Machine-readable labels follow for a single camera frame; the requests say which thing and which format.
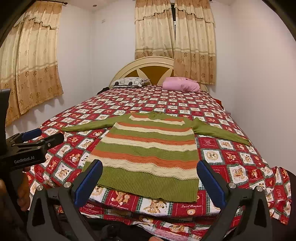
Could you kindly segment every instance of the bedding pattern square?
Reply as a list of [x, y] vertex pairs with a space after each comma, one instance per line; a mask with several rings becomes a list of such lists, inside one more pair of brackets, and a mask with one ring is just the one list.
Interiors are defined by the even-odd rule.
[[[111, 89], [73, 106], [43, 123], [40, 127], [42, 136], [37, 139], [53, 135], [61, 127], [153, 110], [191, 120], [199, 118], [211, 126], [246, 138], [244, 132], [208, 93], [166, 91], [161, 86], [147, 86]], [[86, 158], [107, 132], [107, 129], [65, 132], [64, 143], [50, 149], [46, 154], [46, 162], [35, 165], [27, 173], [31, 197], [40, 184], [49, 188], [73, 181], [80, 174]], [[283, 168], [270, 168], [253, 145], [248, 147], [202, 135], [195, 135], [195, 140], [200, 159], [205, 159], [227, 182], [234, 182], [240, 188], [262, 186], [270, 216], [283, 224], [288, 223], [291, 190], [289, 177]], [[199, 240], [215, 221], [220, 209], [213, 205], [201, 182], [197, 198], [194, 203], [173, 203], [97, 186], [89, 202], [80, 211], [93, 218], [137, 224], [168, 240]], [[230, 228], [238, 225], [241, 214], [242, 209], [238, 209]]]

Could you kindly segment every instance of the window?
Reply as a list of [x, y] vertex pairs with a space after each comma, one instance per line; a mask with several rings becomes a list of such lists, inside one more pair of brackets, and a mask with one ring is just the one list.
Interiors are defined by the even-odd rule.
[[173, 20], [174, 20], [174, 28], [175, 28], [175, 38], [176, 38], [176, 9], [175, 4], [172, 3], [172, 13], [173, 13]]

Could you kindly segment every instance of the human hand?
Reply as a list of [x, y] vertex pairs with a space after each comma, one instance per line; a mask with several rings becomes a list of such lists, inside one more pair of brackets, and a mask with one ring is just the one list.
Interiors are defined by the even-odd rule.
[[149, 239], [149, 241], [163, 241], [163, 239], [159, 238], [159, 237], [156, 237], [156, 236], [153, 236]]
[[[29, 180], [27, 174], [30, 167], [24, 168], [22, 183], [17, 190], [18, 200], [17, 204], [20, 206], [22, 211], [28, 210], [30, 207], [30, 188]], [[7, 193], [6, 186], [3, 180], [0, 179], [0, 197], [4, 196]]]
[[18, 200], [17, 204], [20, 206], [20, 209], [22, 211], [27, 211], [30, 207], [30, 187], [29, 187], [29, 179], [25, 172], [30, 171], [31, 167], [24, 168], [23, 172], [23, 180], [21, 185], [19, 186], [17, 190]]

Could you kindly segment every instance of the beige curtain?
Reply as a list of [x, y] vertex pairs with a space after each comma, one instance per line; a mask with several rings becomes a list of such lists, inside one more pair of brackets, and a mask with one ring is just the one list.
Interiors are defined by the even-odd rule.
[[135, 59], [146, 56], [173, 58], [175, 29], [170, 0], [136, 0]]
[[214, 19], [208, 0], [176, 0], [174, 75], [216, 84]]
[[61, 10], [61, 3], [35, 2], [0, 48], [0, 86], [11, 88], [6, 125], [63, 94], [56, 55]]

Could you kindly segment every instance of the orange stripe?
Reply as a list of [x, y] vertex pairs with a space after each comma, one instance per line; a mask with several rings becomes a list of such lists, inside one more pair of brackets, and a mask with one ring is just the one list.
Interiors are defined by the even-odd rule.
[[128, 126], [128, 127], [140, 127], [140, 128], [145, 128], [145, 129], [157, 129], [157, 130], [162, 130], [162, 131], [173, 131], [173, 132], [185, 132], [190, 130], [190, 127], [185, 127], [183, 129], [174, 129], [174, 128], [166, 128], [166, 127], [159, 127], [159, 126], [144, 126], [144, 125], [136, 125], [136, 124], [130, 124], [130, 123], [125, 123], [125, 122], [120, 122], [119, 123], [121, 126]]
[[[139, 115], [139, 113], [134, 113], [134, 114], [132, 114], [132, 116], [133, 117], [137, 117], [137, 118], [149, 118], [150, 119], [150, 117], [146, 114], [141, 114], [141, 115]], [[183, 120], [180, 120], [180, 119], [175, 119], [175, 118], [170, 118], [170, 117], [166, 117], [165, 119], [161, 119], [161, 120], [163, 120], [163, 121], [178, 121], [178, 122], [182, 122]]]
[[196, 165], [198, 161], [167, 161], [159, 159], [155, 156], [149, 156], [149, 157], [142, 157], [142, 156], [133, 156], [129, 154], [118, 154], [118, 153], [112, 153], [112, 152], [104, 152], [100, 150], [94, 149], [91, 152], [92, 155], [95, 155], [98, 157], [104, 157], [104, 158], [110, 158], [110, 159], [118, 159], [118, 160], [128, 160], [129, 162], [133, 163], [153, 163], [158, 167], [178, 167], [184, 170], [196, 168]]
[[117, 139], [124, 139], [124, 140], [131, 140], [131, 141], [141, 141], [141, 142], [157, 142], [164, 145], [175, 145], [175, 146], [182, 146], [182, 145], [193, 145], [196, 144], [195, 140], [188, 140], [188, 141], [167, 141], [167, 140], [161, 140], [156, 138], [142, 138], [142, 137], [132, 137], [132, 136], [123, 136], [123, 135], [117, 135], [112, 134], [108, 132], [106, 134], [107, 137], [111, 138], [117, 138]]

